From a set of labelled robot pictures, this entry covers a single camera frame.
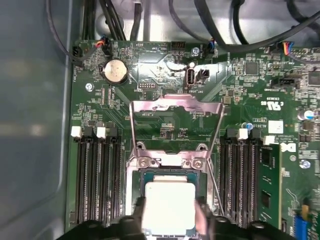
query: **white slot latch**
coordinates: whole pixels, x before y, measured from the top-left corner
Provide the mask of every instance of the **white slot latch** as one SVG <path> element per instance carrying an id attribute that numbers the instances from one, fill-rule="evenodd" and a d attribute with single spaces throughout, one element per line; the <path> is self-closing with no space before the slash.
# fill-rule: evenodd
<path id="1" fill-rule="evenodd" d="M 99 139 L 105 139 L 106 138 L 106 128 L 104 126 L 98 126 L 96 128 L 96 136 Z"/>
<path id="2" fill-rule="evenodd" d="M 248 129 L 246 128 L 240 128 L 236 137 L 238 138 L 238 140 L 246 140 L 248 139 Z"/>
<path id="3" fill-rule="evenodd" d="M 71 127 L 71 136 L 74 138 L 81 138 L 82 137 L 81 126 L 72 126 Z"/>

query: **black dimm slot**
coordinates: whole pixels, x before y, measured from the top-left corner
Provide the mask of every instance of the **black dimm slot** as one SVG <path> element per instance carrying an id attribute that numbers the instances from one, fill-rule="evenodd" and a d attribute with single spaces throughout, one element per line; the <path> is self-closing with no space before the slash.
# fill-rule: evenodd
<path id="1" fill-rule="evenodd" d="M 243 143 L 242 145 L 242 159 L 243 159 L 243 171 L 242 171 L 242 226 L 244 228 L 247 228 L 248 225 L 248 200 L 250 196 L 250 181 L 248 181 L 248 176 L 251 175 L 252 173 L 249 171 L 249 165 L 251 165 L 251 161 L 249 159 L 249 145 L 246 142 Z"/>
<path id="2" fill-rule="evenodd" d="M 236 214 L 236 223 L 242 225 L 242 216 L 241 216 L 241 202 L 242 202 L 242 145 L 238 143 L 236 146 L 236 187 L 235 187 L 235 214 Z"/>
<path id="3" fill-rule="evenodd" d="M 225 211 L 226 209 L 226 201 L 225 201 L 225 162 L 228 158 L 228 155 L 226 157 L 226 148 L 227 146 L 223 142 L 223 139 L 221 139 L 221 145 L 220 145 L 220 161 L 219 161 L 219 195 L 222 202 L 222 207 Z"/>
<path id="4" fill-rule="evenodd" d="M 98 145 L 91 139 L 87 154 L 87 219 L 96 219 L 96 186 L 97 186 Z"/>
<path id="5" fill-rule="evenodd" d="M 232 208 L 231 208 L 231 197 L 232 197 L 232 161 L 229 159 L 229 156 L 232 155 L 232 146 L 228 144 L 226 146 L 226 165 L 225 165 L 225 198 L 226 198 L 226 209 L 229 213 L 229 216 L 232 216 Z"/>
<path id="6" fill-rule="evenodd" d="M 238 159 L 237 159 L 237 145 L 232 144 L 230 146 L 230 161 L 231 161 L 231 172 L 233 178 L 231 179 L 230 185 L 231 185 L 231 218 L 234 220 L 234 222 L 237 222 L 237 200 L 238 200 L 238 193 L 237 193 L 237 170 L 238 170 Z"/>
<path id="7" fill-rule="evenodd" d="M 106 223 L 108 217 L 108 177 L 109 177 L 109 149 L 108 142 L 100 143 L 100 184 L 99 184 L 99 218 L 98 220 Z"/>
<path id="8" fill-rule="evenodd" d="M 121 177 L 121 146 L 119 141 L 113 144 L 111 185 L 111 220 L 119 216 L 120 211 L 120 177 Z"/>
<path id="9" fill-rule="evenodd" d="M 85 170 L 86 170 L 86 144 L 78 140 L 77 169 L 75 188 L 75 220 L 76 224 L 82 223 L 85 211 Z"/>

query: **colored wires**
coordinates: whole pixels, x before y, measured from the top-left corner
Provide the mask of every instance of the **colored wires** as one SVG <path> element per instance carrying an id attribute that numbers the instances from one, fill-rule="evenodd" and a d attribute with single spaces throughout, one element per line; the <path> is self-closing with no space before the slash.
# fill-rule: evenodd
<path id="1" fill-rule="evenodd" d="M 292 51 L 292 47 L 294 46 L 294 43 L 289 41 L 284 41 L 282 44 L 283 44 L 284 55 L 288 56 Z"/>

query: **chip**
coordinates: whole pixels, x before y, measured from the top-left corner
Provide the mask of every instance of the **chip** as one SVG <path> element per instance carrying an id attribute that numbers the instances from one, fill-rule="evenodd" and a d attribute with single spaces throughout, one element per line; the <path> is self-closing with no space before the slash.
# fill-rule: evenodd
<path id="1" fill-rule="evenodd" d="M 310 71 L 308 74 L 308 84 L 320 86 L 320 71 Z"/>
<path id="2" fill-rule="evenodd" d="M 255 61 L 248 61 L 245 63 L 245 74 L 247 75 L 258 75 L 259 66 Z"/>
<path id="3" fill-rule="evenodd" d="M 271 195 L 269 193 L 266 193 L 265 191 L 261 192 L 261 202 L 266 208 L 270 208 L 270 198 Z"/>

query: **ram slot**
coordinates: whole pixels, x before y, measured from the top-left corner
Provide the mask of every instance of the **ram slot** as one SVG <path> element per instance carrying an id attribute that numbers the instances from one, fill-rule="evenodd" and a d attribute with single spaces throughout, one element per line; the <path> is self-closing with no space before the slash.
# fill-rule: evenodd
<path id="1" fill-rule="evenodd" d="M 236 157 L 235 157 L 235 180 L 236 180 L 236 187 L 235 187 L 235 222 L 238 226 L 242 226 L 243 218 L 242 218 L 242 191 L 243 191 L 243 145 L 242 142 L 238 142 L 236 146 Z"/>
<path id="2" fill-rule="evenodd" d="M 119 139 L 113 143 L 110 161 L 110 219 L 119 216 L 120 212 L 120 181 L 121 181 L 121 141 Z"/>
<path id="3" fill-rule="evenodd" d="M 99 143 L 99 207 L 97 220 L 104 223 L 108 222 L 109 150 L 110 144 L 107 141 Z"/>
<path id="4" fill-rule="evenodd" d="M 98 144 L 93 139 L 90 139 L 87 143 L 86 151 L 87 220 L 96 219 L 97 159 Z"/>
<path id="5" fill-rule="evenodd" d="M 237 181 L 238 181 L 238 159 L 237 159 L 237 145 L 231 144 L 230 145 L 230 152 L 229 152 L 229 161 L 231 162 L 231 175 L 232 178 L 229 180 L 229 185 L 231 188 L 231 194 L 230 194 L 230 209 L 231 209 L 231 218 L 233 221 L 237 222 L 237 201 L 238 201 L 238 195 L 237 195 Z"/>
<path id="6" fill-rule="evenodd" d="M 248 180 L 251 183 L 250 186 L 250 195 L 248 195 L 248 207 L 249 207 L 249 220 L 250 222 L 257 219 L 257 205 L 258 205 L 258 199 L 257 199 L 257 188 L 258 188 L 258 161 L 259 161 L 259 147 L 260 145 L 256 142 L 250 142 L 249 148 L 250 148 L 250 172 L 251 174 L 248 175 Z"/>
<path id="7" fill-rule="evenodd" d="M 76 187 L 75 187 L 75 223 L 85 220 L 85 171 L 86 171 L 86 144 L 78 139 Z"/>
<path id="8" fill-rule="evenodd" d="M 249 166 L 252 164 L 250 159 L 249 159 L 249 145 L 248 145 L 248 141 L 243 141 L 242 144 L 242 167 L 243 167 L 243 171 L 242 171 L 242 227 L 243 228 L 247 228 L 248 224 L 250 222 L 248 222 L 248 203 L 249 201 L 249 197 L 251 195 L 251 182 L 248 180 L 248 176 L 250 176 L 252 173 L 249 171 Z"/>

